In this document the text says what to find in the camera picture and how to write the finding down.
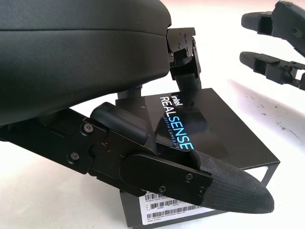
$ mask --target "white label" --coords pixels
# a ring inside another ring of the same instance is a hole
[[[246,172],[254,176],[259,181],[262,181],[267,170],[268,167],[259,167],[248,169]],[[143,225],[213,211],[213,209],[195,206],[151,192],[147,192],[145,196],[140,197],[139,199]]]

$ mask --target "white background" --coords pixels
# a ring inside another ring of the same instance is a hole
[[[305,62],[286,41],[240,26],[244,13],[273,10],[276,1],[163,2],[173,27],[196,28],[203,87],[212,87],[281,161],[268,185],[273,213],[226,213],[164,228],[304,228],[305,92],[270,82],[239,62],[242,51]],[[143,95],[174,91],[170,76],[143,87]],[[115,99],[108,95],[74,109],[90,115]],[[9,143],[0,142],[0,155],[0,229],[127,228],[117,189]]]

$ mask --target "black rubber cover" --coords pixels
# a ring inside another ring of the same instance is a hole
[[[146,122],[108,102],[95,108],[90,118],[141,145],[145,145],[147,141]]]
[[[123,30],[165,36],[159,0],[0,0],[0,30]]]
[[[0,125],[164,77],[159,0],[0,0]]]
[[[166,37],[133,31],[0,31],[0,125],[164,77]]]
[[[201,171],[211,174],[213,182],[201,206],[241,213],[270,213],[274,200],[261,182],[228,163],[196,150],[191,151]]]

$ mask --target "black textured fingertip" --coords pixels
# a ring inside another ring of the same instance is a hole
[[[201,206],[222,211],[263,214],[274,210],[267,188],[252,175],[196,150],[191,151],[201,171],[213,179]]]

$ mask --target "black box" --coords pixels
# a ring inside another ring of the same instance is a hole
[[[161,145],[205,152],[247,170],[264,185],[280,163],[213,89],[120,99],[116,105],[151,123],[149,134]],[[172,121],[180,121],[180,126],[171,125]],[[158,149],[158,153],[166,158],[166,152]],[[154,193],[140,198],[123,191],[120,194],[127,226],[133,229],[224,213]]]

